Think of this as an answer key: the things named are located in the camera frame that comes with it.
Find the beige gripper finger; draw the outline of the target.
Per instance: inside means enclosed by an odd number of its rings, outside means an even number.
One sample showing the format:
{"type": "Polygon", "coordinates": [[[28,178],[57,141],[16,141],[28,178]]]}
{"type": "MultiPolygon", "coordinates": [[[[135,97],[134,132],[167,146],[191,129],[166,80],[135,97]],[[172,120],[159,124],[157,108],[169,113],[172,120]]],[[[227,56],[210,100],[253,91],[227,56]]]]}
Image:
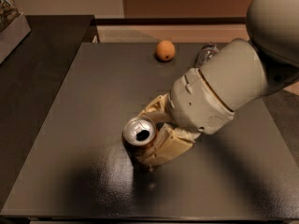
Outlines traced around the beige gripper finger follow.
{"type": "Polygon", "coordinates": [[[169,111],[168,101],[168,93],[159,95],[147,104],[138,116],[151,119],[154,123],[170,122],[172,117],[169,111]]]}
{"type": "Polygon", "coordinates": [[[165,123],[153,145],[137,156],[136,160],[141,166],[152,171],[188,151],[200,135],[165,123]]]}

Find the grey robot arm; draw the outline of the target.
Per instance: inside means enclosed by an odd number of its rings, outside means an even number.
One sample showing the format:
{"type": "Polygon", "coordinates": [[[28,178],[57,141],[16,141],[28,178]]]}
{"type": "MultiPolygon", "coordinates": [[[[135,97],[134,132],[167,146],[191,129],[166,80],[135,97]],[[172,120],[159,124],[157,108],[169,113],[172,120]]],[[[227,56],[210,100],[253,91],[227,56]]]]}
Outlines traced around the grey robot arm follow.
{"type": "Polygon", "coordinates": [[[135,156],[149,168],[186,152],[202,134],[233,120],[241,106],[298,79],[299,0],[252,0],[246,17],[249,40],[235,39],[171,91],[141,112],[163,127],[151,147],[135,156]]]}

